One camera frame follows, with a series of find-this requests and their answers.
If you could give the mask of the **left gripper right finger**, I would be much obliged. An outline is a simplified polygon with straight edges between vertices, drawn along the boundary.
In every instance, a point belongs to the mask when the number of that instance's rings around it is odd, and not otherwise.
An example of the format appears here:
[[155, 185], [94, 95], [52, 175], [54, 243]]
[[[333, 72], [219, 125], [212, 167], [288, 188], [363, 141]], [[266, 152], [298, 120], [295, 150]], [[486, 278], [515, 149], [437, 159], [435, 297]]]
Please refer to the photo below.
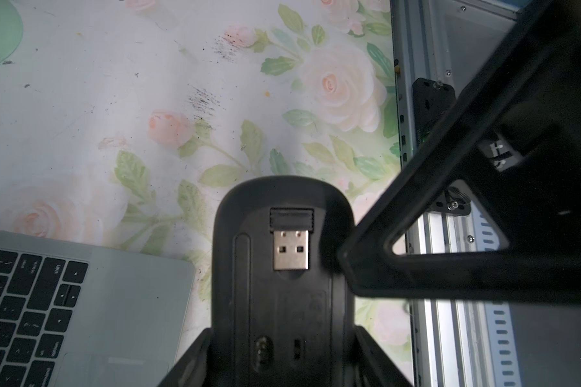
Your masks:
[[364, 327], [354, 329], [353, 386], [411, 387], [412, 384]]

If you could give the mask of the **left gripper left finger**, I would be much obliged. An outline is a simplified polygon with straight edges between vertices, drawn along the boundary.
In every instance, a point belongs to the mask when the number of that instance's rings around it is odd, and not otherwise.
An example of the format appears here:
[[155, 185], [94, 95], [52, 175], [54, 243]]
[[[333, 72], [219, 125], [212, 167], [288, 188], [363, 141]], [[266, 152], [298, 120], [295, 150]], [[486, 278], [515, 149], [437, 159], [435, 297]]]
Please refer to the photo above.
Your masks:
[[212, 338], [211, 328], [204, 329], [158, 387], [208, 386], [208, 355]]

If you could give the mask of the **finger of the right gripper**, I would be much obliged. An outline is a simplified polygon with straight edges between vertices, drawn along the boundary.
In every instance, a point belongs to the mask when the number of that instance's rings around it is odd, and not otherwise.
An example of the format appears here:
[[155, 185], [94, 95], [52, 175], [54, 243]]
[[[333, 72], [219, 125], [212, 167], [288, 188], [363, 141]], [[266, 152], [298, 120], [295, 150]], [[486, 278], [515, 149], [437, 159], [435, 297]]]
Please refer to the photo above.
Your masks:
[[[395, 241], [461, 182], [495, 251], [399, 256]], [[581, 1], [534, 1], [338, 259], [365, 298], [581, 305]]]

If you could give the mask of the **black wireless mouse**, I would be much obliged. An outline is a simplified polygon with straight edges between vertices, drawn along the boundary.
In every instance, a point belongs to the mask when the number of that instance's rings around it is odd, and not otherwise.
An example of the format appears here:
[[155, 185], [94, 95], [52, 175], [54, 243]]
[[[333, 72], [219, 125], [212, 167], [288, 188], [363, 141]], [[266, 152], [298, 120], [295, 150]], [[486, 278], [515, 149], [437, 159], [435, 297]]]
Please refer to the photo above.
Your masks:
[[[275, 271], [272, 208], [314, 211], [309, 269]], [[354, 300], [337, 249], [354, 226], [337, 188], [260, 177], [221, 201], [213, 230], [211, 386], [350, 386]]]

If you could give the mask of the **silver laptop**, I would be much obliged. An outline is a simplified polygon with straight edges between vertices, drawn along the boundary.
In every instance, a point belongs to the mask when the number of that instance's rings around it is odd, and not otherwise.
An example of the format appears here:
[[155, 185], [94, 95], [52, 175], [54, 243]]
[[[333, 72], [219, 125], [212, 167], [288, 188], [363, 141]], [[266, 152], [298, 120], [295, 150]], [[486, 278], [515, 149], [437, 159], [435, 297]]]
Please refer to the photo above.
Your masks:
[[0, 232], [0, 386], [156, 386], [193, 264]]

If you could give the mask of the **silver black USB receiver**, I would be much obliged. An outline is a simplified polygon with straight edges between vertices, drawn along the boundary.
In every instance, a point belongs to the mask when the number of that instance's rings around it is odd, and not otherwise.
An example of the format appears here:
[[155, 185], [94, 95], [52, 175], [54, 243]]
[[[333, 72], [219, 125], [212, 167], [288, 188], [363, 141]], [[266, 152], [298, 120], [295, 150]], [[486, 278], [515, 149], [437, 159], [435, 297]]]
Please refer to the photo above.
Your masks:
[[275, 271], [309, 269], [310, 235], [314, 211], [303, 208], [272, 208], [270, 231], [273, 237]]

